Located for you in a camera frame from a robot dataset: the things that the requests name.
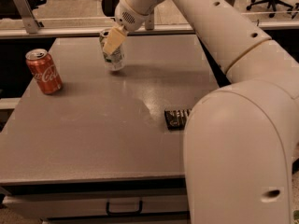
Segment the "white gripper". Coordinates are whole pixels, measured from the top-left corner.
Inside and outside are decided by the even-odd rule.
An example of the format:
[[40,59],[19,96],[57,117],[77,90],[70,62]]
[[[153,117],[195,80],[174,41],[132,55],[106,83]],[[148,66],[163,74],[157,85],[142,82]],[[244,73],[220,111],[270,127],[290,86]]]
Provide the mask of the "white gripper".
[[111,55],[125,40],[128,32],[138,30],[149,18],[153,9],[164,0],[120,0],[115,8],[114,26],[108,33],[103,51]]

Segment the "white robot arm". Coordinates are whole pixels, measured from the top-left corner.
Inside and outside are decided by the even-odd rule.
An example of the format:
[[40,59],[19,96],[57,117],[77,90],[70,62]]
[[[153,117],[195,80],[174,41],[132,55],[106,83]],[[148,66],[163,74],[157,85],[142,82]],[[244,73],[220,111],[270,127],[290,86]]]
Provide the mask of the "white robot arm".
[[[115,50],[164,0],[120,0],[104,47]],[[228,77],[184,129],[192,224],[293,224],[299,144],[297,61],[224,0],[172,0]]]

